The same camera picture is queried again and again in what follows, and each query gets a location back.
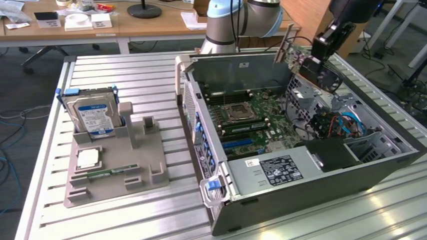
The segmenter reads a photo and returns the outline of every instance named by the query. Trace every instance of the tape roll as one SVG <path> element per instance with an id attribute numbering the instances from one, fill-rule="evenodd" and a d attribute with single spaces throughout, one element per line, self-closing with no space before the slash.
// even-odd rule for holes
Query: tape roll
<path id="1" fill-rule="evenodd" d="M 71 4 L 73 0 L 55 0 L 55 5 L 61 7 L 66 7 L 69 4 Z"/>

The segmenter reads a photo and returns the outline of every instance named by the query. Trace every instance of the desk leg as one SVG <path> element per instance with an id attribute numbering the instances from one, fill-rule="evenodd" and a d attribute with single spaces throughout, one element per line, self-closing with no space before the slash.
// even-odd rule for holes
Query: desk leg
<path id="1" fill-rule="evenodd" d="M 410 61 L 410 63 L 408 64 L 409 68 L 416 68 L 420 65 L 421 60 L 427 58 L 427 44 L 422 47 L 422 49 L 420 50 L 420 52 L 416 54 L 413 60 Z"/>
<path id="2" fill-rule="evenodd" d="M 412 12 L 408 14 L 408 16 L 406 16 L 404 22 L 401 23 L 397 31 L 394 31 L 394 34 L 392 35 L 389 41 L 386 42 L 386 45 L 385 45 L 386 48 L 389 48 L 389 49 L 392 48 L 394 42 L 397 41 L 397 38 L 400 37 L 402 31 L 408 27 L 409 23 L 412 22 L 412 19 L 414 18 L 416 14 L 418 13 L 421 8 L 422 7 L 420 5 L 417 5 L 414 7 L 414 9 L 412 10 Z"/>
<path id="3" fill-rule="evenodd" d="M 118 37 L 117 38 L 117 44 L 118 44 L 118 49 L 119 49 L 119 54 L 129 54 L 129 38 L 127 37 Z"/>
<path id="4" fill-rule="evenodd" d="M 402 2 L 404 2 L 404 0 L 397 0 L 394 2 L 393 6 L 392 6 L 392 9 L 389 10 L 384 20 L 381 21 L 381 23 L 380 23 L 380 25 L 378 25 L 378 27 L 377 27 L 377 29 L 376 29 L 369 41 L 366 43 L 368 48 L 372 48 L 376 40 L 378 39 L 378 37 L 380 37 L 380 35 L 381 35 L 381 33 L 382 33 L 388 23 L 389 23 L 389 21 L 392 20 L 393 16 L 396 15 L 396 12 L 397 12 L 398 8 L 401 7 Z"/>

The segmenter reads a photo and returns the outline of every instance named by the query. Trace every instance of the wooden desk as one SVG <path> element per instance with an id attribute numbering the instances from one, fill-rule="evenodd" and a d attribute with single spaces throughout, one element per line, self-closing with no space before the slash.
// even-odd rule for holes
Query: wooden desk
<path id="1" fill-rule="evenodd" d="M 62 27 L 38 28 L 34 12 L 49 12 L 63 9 L 55 5 L 53 0 L 39 0 L 37 2 L 25 2 L 22 7 L 23 13 L 31 18 L 30 26 L 18 29 L 6 29 L 3 24 L 9 24 L 7 19 L 1 20 L 0 26 L 0 47 L 29 47 L 29 46 L 50 46 L 50 45 L 75 45 L 95 43 L 117 43 L 121 54 L 129 53 L 127 43 L 133 41 L 157 41 L 157 40 L 182 40 L 182 39 L 204 39 L 205 30 L 189 30 L 185 27 L 181 12 L 183 10 L 174 9 L 162 5 L 161 15 L 151 19 L 138 19 L 131 17 L 126 9 L 135 2 L 110 2 L 114 5 L 117 14 L 110 17 L 111 27 L 83 31 L 63 30 L 63 16 L 59 16 Z M 192 5 L 182 2 L 167 2 L 179 8 L 189 9 Z M 288 24 L 293 23 L 289 15 L 284 13 L 281 25 L 276 35 L 282 35 L 288 29 Z"/>

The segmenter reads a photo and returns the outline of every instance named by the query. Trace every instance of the hard drive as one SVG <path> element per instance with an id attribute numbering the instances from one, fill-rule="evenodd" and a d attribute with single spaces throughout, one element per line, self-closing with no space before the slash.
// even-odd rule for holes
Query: hard drive
<path id="1" fill-rule="evenodd" d="M 78 133 L 87 132 L 91 139 L 114 135 L 113 129 L 122 125 L 114 88 L 65 89 L 61 102 Z"/>

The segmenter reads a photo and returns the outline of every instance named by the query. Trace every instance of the office chair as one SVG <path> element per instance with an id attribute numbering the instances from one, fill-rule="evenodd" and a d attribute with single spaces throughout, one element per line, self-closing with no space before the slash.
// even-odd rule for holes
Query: office chair
<path id="1" fill-rule="evenodd" d="M 99 46 L 97 44 L 91 44 L 91 48 L 94 50 L 99 50 Z M 67 56 L 67 53 L 63 51 L 63 49 L 61 48 L 61 46 L 58 45 L 53 45 L 53 46 L 45 46 L 43 48 L 41 48 L 35 54 L 33 54 L 26 60 L 25 62 L 19 65 L 21 66 L 21 70 L 23 71 L 25 74 L 31 75 L 34 73 L 34 70 L 27 67 L 27 65 L 35 61 L 43 54 L 46 54 L 50 50 L 55 50 L 59 52 L 59 54 L 65 56 Z M 27 53 L 27 48 L 26 47 L 19 47 L 18 51 L 21 53 Z"/>

